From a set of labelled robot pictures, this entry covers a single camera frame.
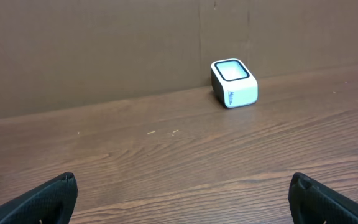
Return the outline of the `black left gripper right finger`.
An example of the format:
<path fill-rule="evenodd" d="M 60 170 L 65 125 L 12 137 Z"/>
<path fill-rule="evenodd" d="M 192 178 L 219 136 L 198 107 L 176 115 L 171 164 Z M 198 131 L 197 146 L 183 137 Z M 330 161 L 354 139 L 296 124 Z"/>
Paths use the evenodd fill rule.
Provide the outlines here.
<path fill-rule="evenodd" d="M 358 224 L 358 203 L 307 175 L 294 173 L 288 202 L 295 224 Z"/>

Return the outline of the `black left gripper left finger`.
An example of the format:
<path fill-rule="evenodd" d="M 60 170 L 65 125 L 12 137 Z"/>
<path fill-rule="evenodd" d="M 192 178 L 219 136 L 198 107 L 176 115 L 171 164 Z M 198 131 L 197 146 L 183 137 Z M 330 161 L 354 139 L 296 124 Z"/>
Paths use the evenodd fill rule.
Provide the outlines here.
<path fill-rule="evenodd" d="M 0 223 L 69 223 L 77 196 L 74 174 L 62 173 L 0 205 Z"/>

